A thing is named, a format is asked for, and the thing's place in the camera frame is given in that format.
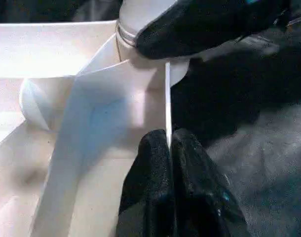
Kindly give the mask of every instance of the black fabric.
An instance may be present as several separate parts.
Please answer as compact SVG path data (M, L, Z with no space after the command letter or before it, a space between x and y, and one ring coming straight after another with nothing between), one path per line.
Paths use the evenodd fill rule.
M122 0L0 0L0 23L115 20Z
M176 131L171 153L162 130L141 140L123 184L116 235L249 236L225 177L195 136Z
M195 54L265 30L289 9L290 0L178 0L141 30L136 48L150 59Z

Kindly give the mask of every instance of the gloved hand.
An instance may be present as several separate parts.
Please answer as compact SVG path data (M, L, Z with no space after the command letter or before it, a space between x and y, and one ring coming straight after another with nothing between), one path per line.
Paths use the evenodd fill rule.
M291 0L177 0L141 30L137 50L147 58L191 55L225 41L285 28Z
M140 142L123 184L117 237L245 237L246 221L224 176L194 135L165 132Z

